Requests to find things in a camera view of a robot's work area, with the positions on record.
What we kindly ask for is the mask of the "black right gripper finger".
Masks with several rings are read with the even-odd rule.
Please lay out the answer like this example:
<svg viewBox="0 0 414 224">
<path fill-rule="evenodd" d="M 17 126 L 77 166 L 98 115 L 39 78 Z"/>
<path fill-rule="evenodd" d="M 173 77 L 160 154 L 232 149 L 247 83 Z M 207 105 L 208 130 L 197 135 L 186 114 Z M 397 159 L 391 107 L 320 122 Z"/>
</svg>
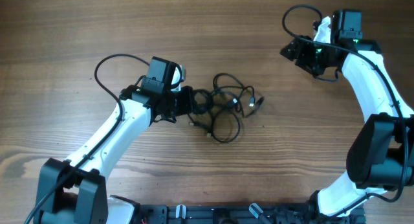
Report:
<svg viewBox="0 0 414 224">
<path fill-rule="evenodd" d="M 304 44 L 306 44 L 306 41 L 304 41 L 303 38 L 296 37 L 289 43 L 289 47 L 290 48 L 300 48 L 300 47 L 304 46 Z"/>
<path fill-rule="evenodd" d="M 287 46 L 283 47 L 280 50 L 280 55 L 282 55 L 288 60 L 295 60 L 296 59 L 296 45 L 288 44 Z"/>
</svg>

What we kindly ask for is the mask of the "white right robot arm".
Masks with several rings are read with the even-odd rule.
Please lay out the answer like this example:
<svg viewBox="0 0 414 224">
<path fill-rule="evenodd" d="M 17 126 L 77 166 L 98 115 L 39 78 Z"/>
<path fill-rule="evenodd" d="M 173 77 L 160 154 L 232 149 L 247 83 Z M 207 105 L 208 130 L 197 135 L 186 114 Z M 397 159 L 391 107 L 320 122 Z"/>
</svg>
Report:
<svg viewBox="0 0 414 224">
<path fill-rule="evenodd" d="M 337 10 L 313 29 L 313 37 L 293 34 L 280 53 L 317 80 L 334 68 L 356 95 L 364 126 L 346 170 L 315 195 L 318 219 L 346 218 L 373 197 L 395 202 L 413 185 L 413 110 L 391 81 L 378 43 L 363 37 L 360 11 Z"/>
</svg>

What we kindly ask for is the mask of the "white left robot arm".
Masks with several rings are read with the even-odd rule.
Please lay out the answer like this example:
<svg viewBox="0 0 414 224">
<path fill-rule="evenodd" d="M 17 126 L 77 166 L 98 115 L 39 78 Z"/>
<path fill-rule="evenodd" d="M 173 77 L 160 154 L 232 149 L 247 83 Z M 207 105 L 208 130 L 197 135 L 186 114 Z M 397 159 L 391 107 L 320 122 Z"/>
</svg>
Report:
<svg viewBox="0 0 414 224">
<path fill-rule="evenodd" d="M 97 132 L 64 160 L 39 173 L 36 204 L 26 223 L 141 223 L 140 204 L 109 196 L 106 183 L 132 142 L 154 122 L 174 123 L 191 111 L 185 69 L 153 57 L 149 71 L 114 97 L 116 107 Z"/>
</svg>

